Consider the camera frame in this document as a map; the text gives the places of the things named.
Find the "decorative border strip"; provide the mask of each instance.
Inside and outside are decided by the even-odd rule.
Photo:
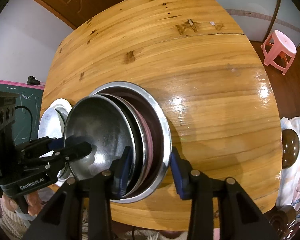
[[[44,87],[42,87],[42,86],[27,85],[27,84],[24,84],[24,83],[5,81],[5,80],[0,80],[0,84],[44,90]]]
[[[250,12],[250,11],[244,11],[244,10],[237,10],[237,9],[225,9],[228,14],[230,15],[238,15],[238,16],[247,16],[247,17],[253,17],[253,18],[258,18],[262,20],[266,20],[271,22],[272,16],[261,14],[261,13],[256,13],[256,12]],[[275,23],[278,23],[280,25],[286,26],[292,30],[295,30],[296,32],[300,33],[300,28],[295,27],[294,25],[287,23],[285,21],[282,21],[280,19],[275,19]]]

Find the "human hand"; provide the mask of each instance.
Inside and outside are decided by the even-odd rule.
[[[14,212],[15,210],[18,209],[18,205],[17,203],[9,198],[5,193],[3,193],[2,198],[1,198],[2,204],[4,205],[4,207],[8,210],[10,210],[11,212]],[[39,194],[37,191],[32,192],[30,194],[27,195],[27,202],[28,202],[28,213],[30,216],[34,216],[39,214],[39,212],[41,211],[42,207],[41,207],[41,199],[39,197]]]

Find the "wall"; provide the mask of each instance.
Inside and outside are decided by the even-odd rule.
[[[216,0],[251,41],[263,41],[277,0]],[[282,0],[274,29],[284,32],[296,46],[300,43],[300,12],[291,0]]]
[[[60,42],[73,30],[33,0],[10,0],[0,14],[0,80],[45,82]]]

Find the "stacked bowl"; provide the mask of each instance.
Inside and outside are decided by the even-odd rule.
[[[63,134],[65,146],[87,141],[91,153],[70,162],[78,180],[89,179],[110,167],[126,146],[133,150],[127,192],[118,203],[149,196],[168,169],[171,134],[157,101],[129,82],[111,82],[81,99],[71,110]]]

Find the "black cable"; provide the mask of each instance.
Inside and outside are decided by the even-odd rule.
[[[19,108],[26,109],[29,112],[29,114],[30,114],[30,117],[31,117],[31,127],[30,127],[30,136],[29,136],[29,141],[30,141],[31,140],[31,135],[32,135],[32,121],[33,121],[32,113],[31,113],[30,109],[28,107],[26,107],[26,106],[16,106],[15,109],[17,110]]]
[[[136,240],[135,237],[134,237],[134,230],[135,230],[135,229],[136,229],[136,227],[133,227],[133,228],[132,228],[132,240]]]

